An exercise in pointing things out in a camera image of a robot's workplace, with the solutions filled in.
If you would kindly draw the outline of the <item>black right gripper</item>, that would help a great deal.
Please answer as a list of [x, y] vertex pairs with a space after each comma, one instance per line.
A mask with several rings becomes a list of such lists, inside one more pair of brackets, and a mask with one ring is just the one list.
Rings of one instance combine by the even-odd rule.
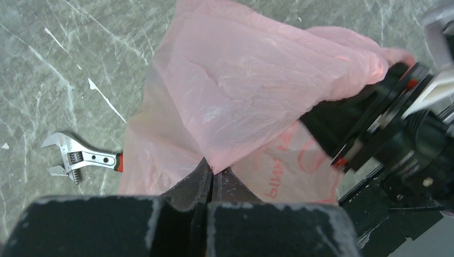
[[332, 159], [333, 168], [357, 171], [369, 157], [357, 157], [354, 147], [366, 147], [372, 124], [399, 102], [403, 106], [397, 108], [397, 113], [402, 114], [433, 78], [429, 68], [421, 63], [412, 67], [397, 63], [388, 69], [383, 80], [367, 85], [358, 95], [322, 101], [299, 120]]

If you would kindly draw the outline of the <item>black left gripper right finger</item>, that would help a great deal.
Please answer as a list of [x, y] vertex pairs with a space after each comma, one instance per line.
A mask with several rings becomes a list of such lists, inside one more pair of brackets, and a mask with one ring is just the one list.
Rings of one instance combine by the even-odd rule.
[[339, 206], [211, 200], [206, 256], [360, 256], [360, 249]]

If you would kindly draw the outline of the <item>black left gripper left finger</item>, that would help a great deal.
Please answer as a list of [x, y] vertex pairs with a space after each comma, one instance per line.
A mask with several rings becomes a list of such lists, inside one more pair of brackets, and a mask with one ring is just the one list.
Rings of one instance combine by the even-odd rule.
[[206, 160], [161, 195], [52, 195], [19, 216], [1, 256], [204, 256]]

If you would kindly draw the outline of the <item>pink plastic bag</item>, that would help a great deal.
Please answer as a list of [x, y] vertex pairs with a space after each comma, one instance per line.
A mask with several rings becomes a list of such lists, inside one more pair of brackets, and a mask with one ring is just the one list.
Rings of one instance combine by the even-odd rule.
[[265, 202], [337, 203], [342, 175], [299, 122], [411, 53], [350, 29], [300, 29], [233, 1], [178, 1], [128, 121], [118, 192], [159, 195], [206, 159]]

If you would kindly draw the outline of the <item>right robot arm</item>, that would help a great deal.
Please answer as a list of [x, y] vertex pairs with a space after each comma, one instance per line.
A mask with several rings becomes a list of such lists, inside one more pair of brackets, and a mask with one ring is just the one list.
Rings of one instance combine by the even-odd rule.
[[375, 159], [388, 197], [408, 210], [426, 196], [453, 214], [453, 125], [428, 108], [411, 111], [435, 77], [397, 63], [358, 95], [323, 101], [300, 117], [332, 167], [358, 171]]

